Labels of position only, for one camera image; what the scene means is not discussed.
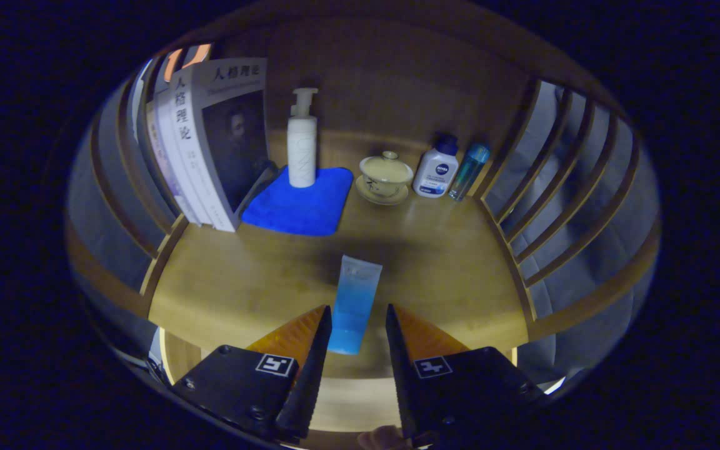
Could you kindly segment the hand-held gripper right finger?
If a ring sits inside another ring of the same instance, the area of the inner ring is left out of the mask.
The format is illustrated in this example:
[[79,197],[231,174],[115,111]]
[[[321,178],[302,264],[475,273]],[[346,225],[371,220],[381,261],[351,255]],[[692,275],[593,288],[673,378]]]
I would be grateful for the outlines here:
[[492,446],[545,404],[544,391],[497,349],[469,349],[390,304],[386,333],[405,438],[414,446]]

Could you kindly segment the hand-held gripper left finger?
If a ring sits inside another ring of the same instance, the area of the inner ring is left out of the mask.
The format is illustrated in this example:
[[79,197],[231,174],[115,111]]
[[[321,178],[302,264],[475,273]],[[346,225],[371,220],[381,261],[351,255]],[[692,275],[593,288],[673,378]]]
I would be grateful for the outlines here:
[[217,347],[171,390],[244,433],[266,441],[302,441],[316,407],[331,331],[331,308],[320,305],[248,347]]

